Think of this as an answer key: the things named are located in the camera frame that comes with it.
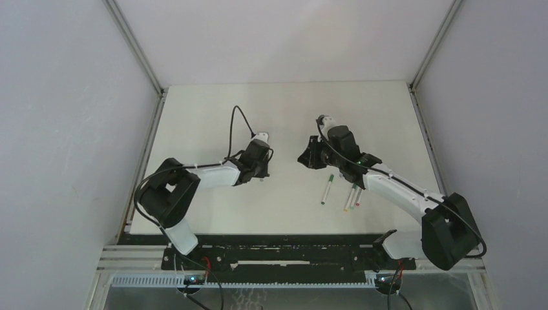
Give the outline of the white yellow marker pen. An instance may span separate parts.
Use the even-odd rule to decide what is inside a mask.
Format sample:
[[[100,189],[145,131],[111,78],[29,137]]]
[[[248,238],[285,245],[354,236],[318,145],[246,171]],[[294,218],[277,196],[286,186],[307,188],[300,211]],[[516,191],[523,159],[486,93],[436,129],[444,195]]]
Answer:
[[[346,203],[344,204],[344,208],[343,208],[344,212],[348,212],[350,209],[353,209],[353,206],[354,206],[354,203],[355,203],[356,190],[357,190],[357,186],[352,185],[352,188],[350,189],[350,193],[348,195]]]

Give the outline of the white pink marker pen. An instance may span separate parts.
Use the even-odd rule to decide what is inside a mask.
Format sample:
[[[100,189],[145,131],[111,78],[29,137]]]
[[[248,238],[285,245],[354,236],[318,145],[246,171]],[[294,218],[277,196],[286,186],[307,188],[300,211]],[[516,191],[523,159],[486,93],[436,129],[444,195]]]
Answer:
[[[354,203],[355,207],[360,206],[362,193],[363,193],[363,190],[359,188],[355,197],[355,203]]]

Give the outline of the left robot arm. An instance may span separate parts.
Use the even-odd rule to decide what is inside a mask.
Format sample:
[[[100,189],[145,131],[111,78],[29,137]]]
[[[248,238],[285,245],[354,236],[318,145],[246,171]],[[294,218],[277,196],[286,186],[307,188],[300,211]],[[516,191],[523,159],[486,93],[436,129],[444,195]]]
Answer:
[[[136,186],[132,197],[135,209],[160,229],[186,269],[194,269],[202,261],[202,252],[196,247],[198,238],[185,219],[196,192],[267,178],[273,155],[268,138],[266,132],[255,134],[246,149],[220,163],[185,166],[167,158]]]

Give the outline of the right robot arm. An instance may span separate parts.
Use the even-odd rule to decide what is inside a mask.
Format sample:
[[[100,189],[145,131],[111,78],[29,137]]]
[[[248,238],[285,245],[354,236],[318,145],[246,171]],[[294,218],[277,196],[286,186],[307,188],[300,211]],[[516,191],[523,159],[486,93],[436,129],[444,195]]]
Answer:
[[[487,252],[467,200],[454,192],[444,196],[396,174],[383,161],[360,150],[346,125],[321,115],[317,135],[310,136],[297,161],[313,170],[335,167],[355,189],[372,192],[399,207],[419,225],[417,232],[386,232],[374,243],[374,262],[389,269],[400,259],[427,259],[448,271],[464,258]]]

